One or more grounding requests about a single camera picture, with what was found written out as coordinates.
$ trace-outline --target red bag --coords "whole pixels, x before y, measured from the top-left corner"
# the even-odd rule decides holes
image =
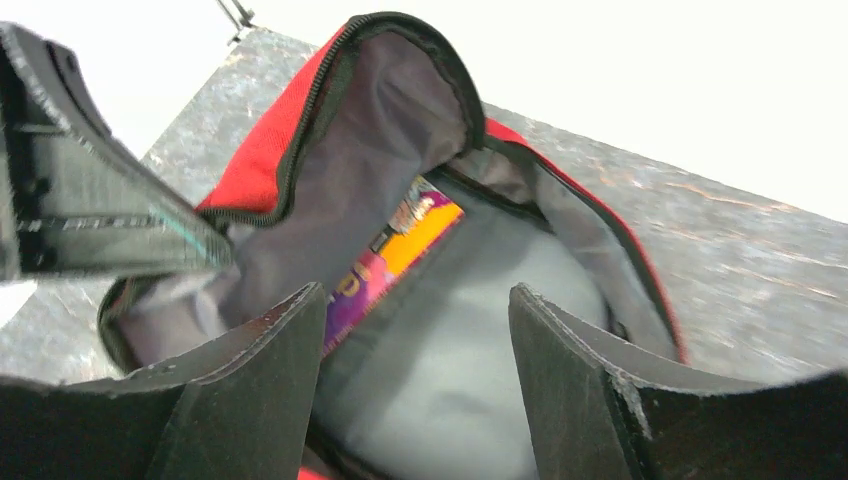
[[[362,478],[535,478],[507,323],[519,283],[686,361],[631,230],[485,118],[447,41],[397,13],[355,17],[316,53],[198,207],[227,231],[236,264],[118,282],[101,315],[107,350],[133,370],[260,316],[305,284],[331,290],[419,174],[466,218],[322,364],[309,444],[334,467]]]

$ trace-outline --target gray marble surface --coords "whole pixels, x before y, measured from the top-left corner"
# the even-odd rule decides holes
[[[314,51],[279,34],[251,33],[144,164],[199,201]],[[848,365],[848,225],[497,107],[488,114],[634,228],[669,290],[694,366],[777,382]],[[94,327],[108,284],[39,284],[0,330],[0,373],[49,382],[114,375]]]

